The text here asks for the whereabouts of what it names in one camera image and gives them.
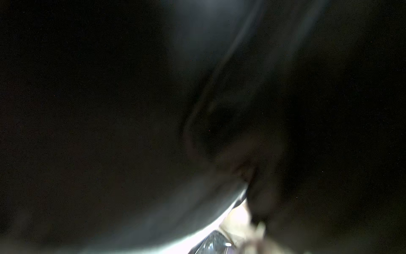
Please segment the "black paddle case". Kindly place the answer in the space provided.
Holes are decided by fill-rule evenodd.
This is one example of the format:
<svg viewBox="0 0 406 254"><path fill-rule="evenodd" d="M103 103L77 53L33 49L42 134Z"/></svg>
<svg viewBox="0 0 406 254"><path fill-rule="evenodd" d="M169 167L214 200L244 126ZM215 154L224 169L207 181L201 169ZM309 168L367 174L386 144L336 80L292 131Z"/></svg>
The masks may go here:
<svg viewBox="0 0 406 254"><path fill-rule="evenodd" d="M406 251L405 1L2 1L1 253Z"/></svg>

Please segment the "cream canvas tote bag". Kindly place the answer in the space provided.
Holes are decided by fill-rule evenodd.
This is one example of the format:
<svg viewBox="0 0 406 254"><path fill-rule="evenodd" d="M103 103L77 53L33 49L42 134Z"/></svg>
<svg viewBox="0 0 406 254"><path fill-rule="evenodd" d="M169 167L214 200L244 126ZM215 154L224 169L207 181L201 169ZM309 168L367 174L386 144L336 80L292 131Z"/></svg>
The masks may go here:
<svg viewBox="0 0 406 254"><path fill-rule="evenodd" d="M292 254L293 251L265 236L265 226L251 223L246 200L235 205L227 217L191 254Z"/></svg>

